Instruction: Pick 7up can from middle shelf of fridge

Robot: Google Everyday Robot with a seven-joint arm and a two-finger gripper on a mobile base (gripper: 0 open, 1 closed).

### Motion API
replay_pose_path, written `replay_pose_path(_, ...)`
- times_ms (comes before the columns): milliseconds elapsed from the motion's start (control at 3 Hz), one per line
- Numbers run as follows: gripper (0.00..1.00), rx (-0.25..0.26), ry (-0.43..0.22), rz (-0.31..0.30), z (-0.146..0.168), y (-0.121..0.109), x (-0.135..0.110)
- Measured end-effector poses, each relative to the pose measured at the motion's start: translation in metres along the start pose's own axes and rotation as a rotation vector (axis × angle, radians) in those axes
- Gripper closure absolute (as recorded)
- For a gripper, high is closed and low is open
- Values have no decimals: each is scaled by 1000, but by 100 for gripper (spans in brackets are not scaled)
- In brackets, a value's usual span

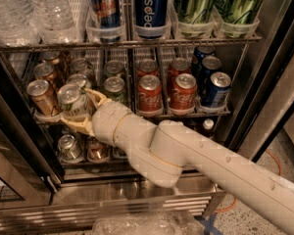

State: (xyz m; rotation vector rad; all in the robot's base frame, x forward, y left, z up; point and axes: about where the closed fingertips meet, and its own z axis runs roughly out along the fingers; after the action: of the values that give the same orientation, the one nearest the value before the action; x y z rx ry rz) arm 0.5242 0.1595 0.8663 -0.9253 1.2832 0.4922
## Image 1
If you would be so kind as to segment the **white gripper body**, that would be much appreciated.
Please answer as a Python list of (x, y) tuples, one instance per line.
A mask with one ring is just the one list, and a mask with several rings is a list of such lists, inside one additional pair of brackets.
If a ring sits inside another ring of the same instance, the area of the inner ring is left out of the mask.
[(131, 113), (132, 110), (120, 102), (106, 102), (92, 116), (91, 123), (94, 136), (100, 142), (115, 147), (115, 130), (121, 120)]

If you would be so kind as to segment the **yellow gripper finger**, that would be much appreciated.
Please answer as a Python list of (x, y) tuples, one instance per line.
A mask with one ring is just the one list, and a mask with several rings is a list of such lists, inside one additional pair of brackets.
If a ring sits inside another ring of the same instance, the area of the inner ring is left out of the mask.
[(85, 92), (95, 108), (100, 108), (108, 102), (108, 98), (103, 93), (97, 90), (86, 88)]
[(91, 117), (86, 117), (82, 121), (73, 121), (73, 120), (61, 117), (61, 121), (75, 132), (79, 132), (88, 136), (94, 135), (94, 131), (92, 129)]

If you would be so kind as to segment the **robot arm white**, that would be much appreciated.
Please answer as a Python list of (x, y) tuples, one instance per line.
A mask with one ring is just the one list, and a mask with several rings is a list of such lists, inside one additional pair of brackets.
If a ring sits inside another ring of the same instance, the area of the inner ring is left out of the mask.
[(172, 188), (183, 168), (191, 165), (281, 231), (294, 235), (294, 183), (181, 122), (155, 124), (98, 91), (88, 89), (86, 95), (96, 112), (61, 115), (71, 129), (120, 148), (138, 173), (160, 187)]

